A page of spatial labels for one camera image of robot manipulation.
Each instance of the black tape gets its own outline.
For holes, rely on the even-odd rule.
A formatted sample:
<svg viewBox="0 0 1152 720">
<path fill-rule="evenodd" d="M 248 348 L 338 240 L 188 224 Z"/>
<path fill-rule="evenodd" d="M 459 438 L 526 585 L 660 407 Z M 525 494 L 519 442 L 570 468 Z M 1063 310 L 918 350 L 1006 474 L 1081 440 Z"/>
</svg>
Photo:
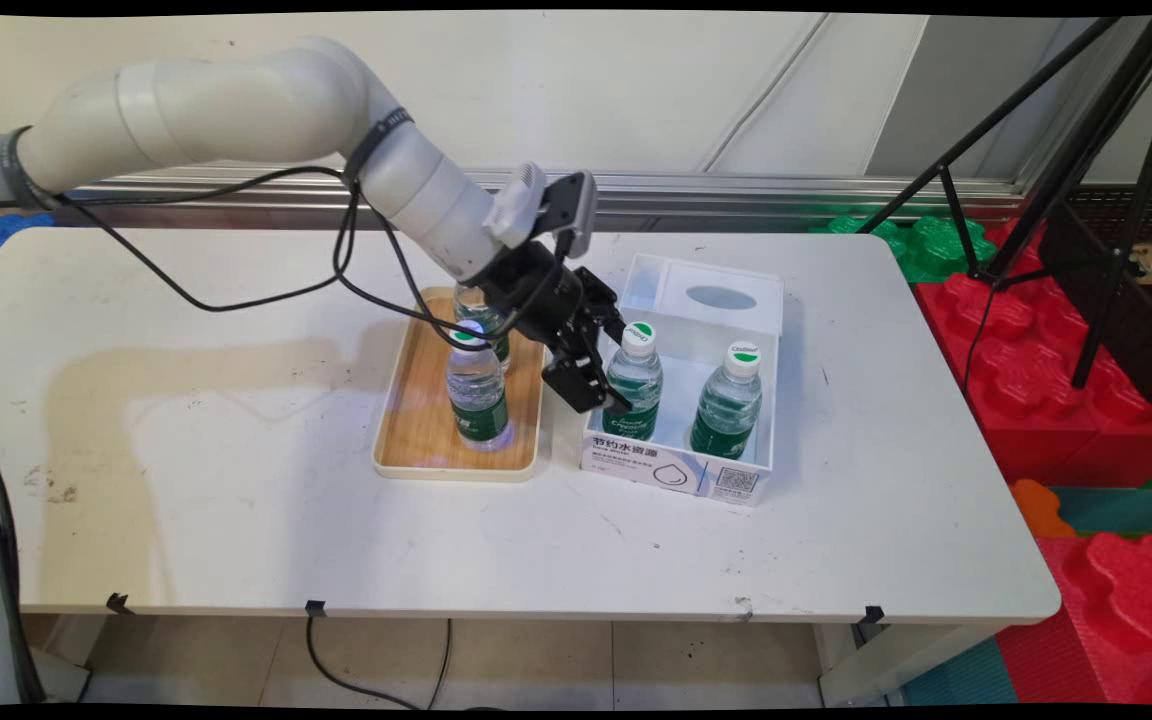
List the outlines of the black tape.
<svg viewBox="0 0 1152 720">
<path fill-rule="evenodd" d="M 109 593 L 109 600 L 105 601 L 105 607 L 109 607 L 111 611 L 118 612 L 119 615 L 136 615 L 136 612 L 131 612 L 127 608 L 127 596 L 119 593 Z"/>
<path fill-rule="evenodd" d="M 358 172 L 362 170 L 367 159 L 371 158 L 376 147 L 380 146 L 380 142 L 389 137 L 389 132 L 393 132 L 394 129 L 403 123 L 411 122 L 415 122 L 415 120 L 412 120 L 411 115 L 407 114 L 407 108 L 397 108 L 385 115 L 385 119 L 380 120 L 379 123 L 371 126 L 367 135 L 362 138 L 362 142 L 358 143 L 358 146 L 353 150 L 346 160 L 344 173 L 342 174 L 344 185 L 353 187 L 353 181 L 358 176 Z"/>
<path fill-rule="evenodd" d="M 25 210 L 55 210 L 60 209 L 60 202 L 41 190 L 38 183 L 29 177 L 29 173 L 20 167 L 17 156 L 17 142 L 31 126 L 24 126 L 12 131 L 8 139 L 0 149 L 0 168 L 3 169 L 3 182 L 12 190 L 12 195 L 17 199 L 20 207 Z"/>
</svg>

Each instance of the white plastic box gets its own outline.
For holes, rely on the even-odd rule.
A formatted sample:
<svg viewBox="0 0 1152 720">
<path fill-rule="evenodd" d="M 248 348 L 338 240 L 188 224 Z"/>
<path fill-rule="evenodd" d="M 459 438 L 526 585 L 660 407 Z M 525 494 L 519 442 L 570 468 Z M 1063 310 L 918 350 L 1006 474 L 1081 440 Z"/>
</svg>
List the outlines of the white plastic box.
<svg viewBox="0 0 1152 720">
<path fill-rule="evenodd" d="M 719 268 L 657 255 L 635 255 L 621 314 L 657 329 L 664 393 L 652 441 L 602 432 L 602 410 L 590 414 L 581 468 L 615 475 L 688 495 L 755 505 L 774 480 L 776 356 L 780 355 L 785 283 L 776 275 Z M 727 346 L 751 341 L 763 351 L 763 406 L 744 454 L 726 460 L 691 452 L 696 404 Z M 599 353 L 611 364 L 616 343 L 602 338 Z"/>
</svg>

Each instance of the white table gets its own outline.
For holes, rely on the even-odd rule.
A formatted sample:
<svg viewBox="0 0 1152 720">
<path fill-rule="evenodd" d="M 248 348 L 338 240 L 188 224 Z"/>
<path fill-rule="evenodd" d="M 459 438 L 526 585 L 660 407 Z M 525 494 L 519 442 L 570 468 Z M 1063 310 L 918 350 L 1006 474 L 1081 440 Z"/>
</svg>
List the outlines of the white table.
<svg viewBox="0 0 1152 720">
<path fill-rule="evenodd" d="M 328 276 L 333 234 L 127 232 L 218 304 Z M 422 286 L 447 285 L 403 242 Z M 639 251 L 785 281 L 778 478 L 752 510 L 581 470 L 581 417 L 548 389 L 530 482 L 381 478 L 401 316 L 342 287 L 207 314 L 99 229 L 22 232 L 0 251 L 22 606 L 816 623 L 829 705 L 1059 609 L 881 240 L 598 234 L 584 262 L 620 288 Z M 410 301 L 380 233 L 356 258 L 356 283 Z M 892 626 L 855 650 L 872 605 Z"/>
</svg>

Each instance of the robotic arm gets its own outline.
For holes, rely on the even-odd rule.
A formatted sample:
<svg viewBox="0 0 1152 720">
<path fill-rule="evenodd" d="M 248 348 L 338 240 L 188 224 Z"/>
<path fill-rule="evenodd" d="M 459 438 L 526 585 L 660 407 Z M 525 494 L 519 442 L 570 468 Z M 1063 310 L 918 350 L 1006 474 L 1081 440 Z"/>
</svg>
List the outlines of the robotic arm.
<svg viewBox="0 0 1152 720">
<path fill-rule="evenodd" d="M 552 351 L 545 382 L 581 414 L 628 410 L 596 350 L 599 331 L 621 340 L 616 294 L 584 268 L 550 273 L 556 258 L 532 241 L 553 232 L 562 255 L 585 252 L 593 177 L 545 188 L 528 164 L 493 199 L 407 120 L 364 61 L 328 38 L 250 60 L 131 65 L 76 83 L 38 124 L 0 136 L 0 200 L 53 209 L 52 196 L 119 174 L 339 152 L 349 159 L 346 182 L 357 177 L 376 210 L 502 314 L 548 285 L 516 325 Z"/>
</svg>

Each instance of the white robot arm segment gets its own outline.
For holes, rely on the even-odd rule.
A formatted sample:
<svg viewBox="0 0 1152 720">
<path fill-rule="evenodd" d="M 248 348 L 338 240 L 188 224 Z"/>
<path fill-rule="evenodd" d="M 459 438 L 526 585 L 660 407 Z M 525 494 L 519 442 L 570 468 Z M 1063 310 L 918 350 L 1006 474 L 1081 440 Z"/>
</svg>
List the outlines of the white robot arm segment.
<svg viewBox="0 0 1152 720">
<path fill-rule="evenodd" d="M 28 176 L 59 194 L 173 165 L 349 156 L 397 106 L 351 51 L 310 37 L 256 59 L 161 60 L 78 82 L 17 152 Z M 483 227 L 492 197 L 412 123 L 376 147 L 359 179 L 366 199 L 457 281 L 505 249 Z"/>
</svg>

